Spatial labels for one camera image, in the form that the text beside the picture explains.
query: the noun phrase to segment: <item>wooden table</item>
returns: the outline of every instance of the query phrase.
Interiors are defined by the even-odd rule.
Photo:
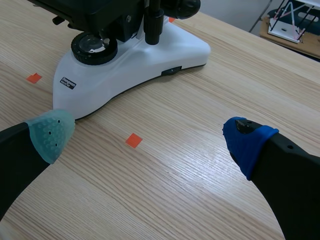
[[[52,18],[25,0],[0,0],[0,130],[52,107],[56,65],[78,34]],[[244,116],[320,155],[320,65],[201,13],[175,23],[211,45],[208,64],[77,122],[59,160],[7,212],[0,239],[283,239],[222,127]],[[43,78],[26,81],[35,72]],[[131,133],[143,138],[136,149],[125,144]]]

